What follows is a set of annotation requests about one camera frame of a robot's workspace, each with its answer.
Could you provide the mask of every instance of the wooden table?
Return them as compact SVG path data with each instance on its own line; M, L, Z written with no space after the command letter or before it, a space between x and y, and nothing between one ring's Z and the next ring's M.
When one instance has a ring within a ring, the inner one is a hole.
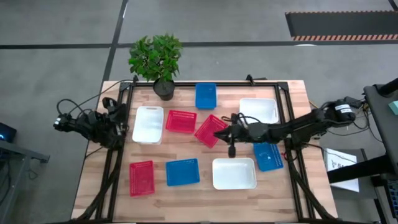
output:
M115 82L105 82L103 90ZM295 117L310 111L304 82L288 81ZM116 85L101 97L118 97ZM289 170L284 168L261 172L256 168L257 187L252 190L216 190L212 183L211 163L216 158L228 158L226 143L218 141L209 149L193 134L179 134L164 129L162 144L140 145L132 141L134 119L139 106L161 106L166 121L169 110L184 110L198 113L196 127L214 114L217 117L230 116L239 111L241 98L275 98L273 87L218 87L218 105L215 110L203 111L195 108L195 89L176 87L171 101L162 101L151 87L137 87L130 110L129 131L124 148L122 170L119 178L114 222L276 222L297 221ZM286 118L287 108L284 105ZM98 111L106 110L99 105ZM284 152L282 143L279 151ZM98 148L90 143L87 153ZM250 157L255 160L252 144L236 145L236 157ZM326 175L321 151L314 147L303 150L303 157L310 188L330 214L337 217L335 203ZM78 217L98 193L103 175L106 150L90 156L84 163L80 184L73 208L72 218ZM165 162L197 158L200 183L179 187L166 185ZM153 160L155 166L155 194L145 197L129 195L129 164ZM300 192L302 207L307 214L303 193Z

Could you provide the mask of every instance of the black metal frame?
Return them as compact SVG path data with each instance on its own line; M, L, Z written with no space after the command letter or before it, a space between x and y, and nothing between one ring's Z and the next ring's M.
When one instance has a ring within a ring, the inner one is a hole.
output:
M175 86L190 86L194 87L197 83L201 82L175 82ZM273 87L275 90L275 98L278 106L278 113L280 117L280 122L285 123L286 118L284 115L284 107L282 104L282 97L280 94L280 91L284 92L286 103L287 103L287 111L289 113L289 119L294 119L294 111L293 111L293 106L292 106L292 101L290 99L290 92L289 92L289 86L287 82L254 82L253 79L250 77L250 80L248 81L241 81L241 82L214 82L217 84L217 86L263 86L263 87ZM136 79L131 83L126 83L122 82L119 88L119 96L118 96L118 102L122 102L123 98L123 92L124 90L128 89L128 97L127 97L127 107L131 107L132 103L132 94L134 91L134 87L150 87L152 86L152 83L147 83L147 82L137 82ZM129 113L127 113L126 116L126 124L129 119ZM288 145L286 145L285 142L285 148L286 148L286 153L287 153L287 158L288 160L292 160L292 150L289 149ZM107 155L106 155L106 160L105 160L105 167L104 167L104 172L103 172L103 180L101 183L101 189L106 185L106 181L109 180L109 172L110 172L110 165L113 157L113 151L109 150ZM112 189L111 189L111 198L109 201L109 209L108 213L106 215L106 218L103 218L103 198L101 199L101 202L99 203L96 214L95 214L95 219L93 220L75 220L77 223L109 223L113 222L113 213L114 213L114 206L116 203L116 194L118 191L118 182L119 182L119 171L121 168L121 161L123 157L123 148L118 149L117 157L116 157L116 163L114 166L114 171L116 170L117 176L113 180L112 183ZM300 167L300 175L302 176L302 179L304 183L308 186L308 179L307 179L307 173L305 170L305 164L304 164L304 159L302 156L301 151L297 151L297 158L298 158L298 165ZM303 216L303 211L301 207L301 201L300 201L300 193L299 189L297 187L297 182L296 180L292 177L291 173L293 169L295 169L293 163L288 163L289 164L289 174L290 174L290 181L292 184L292 191L293 191L293 197L294 197L294 202L295 202L295 208L297 212L297 219L298 222L308 222L308 221L314 221L315 219L315 214L313 211L313 206L311 205L308 197L306 196L306 203L307 203L307 208L308 208L308 216L309 218L304 218ZM316 220L317 222L320 223L336 223L337 220Z

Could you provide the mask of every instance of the black plant pot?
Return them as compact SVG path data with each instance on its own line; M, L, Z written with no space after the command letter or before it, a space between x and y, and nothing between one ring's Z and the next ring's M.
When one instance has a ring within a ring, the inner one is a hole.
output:
M154 82L154 91L156 95L162 100L171 100L174 96L175 85L173 81L160 82L160 79L156 79Z

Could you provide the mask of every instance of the white tray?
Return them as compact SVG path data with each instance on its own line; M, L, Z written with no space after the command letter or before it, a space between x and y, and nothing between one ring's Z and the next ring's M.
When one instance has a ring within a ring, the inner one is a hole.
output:
M213 160L213 186L217 190L255 189L254 161L250 158Z
M262 123L275 124L279 121L278 107L274 99L243 98L239 102L239 112L257 118ZM257 122L246 118L249 124Z
M163 108L140 106L137 109L132 140L141 144L160 144L163 130Z

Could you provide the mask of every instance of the potted plant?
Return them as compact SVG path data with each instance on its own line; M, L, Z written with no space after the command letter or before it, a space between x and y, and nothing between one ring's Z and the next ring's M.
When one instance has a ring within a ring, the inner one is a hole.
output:
M181 57L181 43L173 35L146 36L130 49L131 73L144 77L147 82L155 81L153 89L162 100L171 100L174 95L173 76L180 73L177 61Z

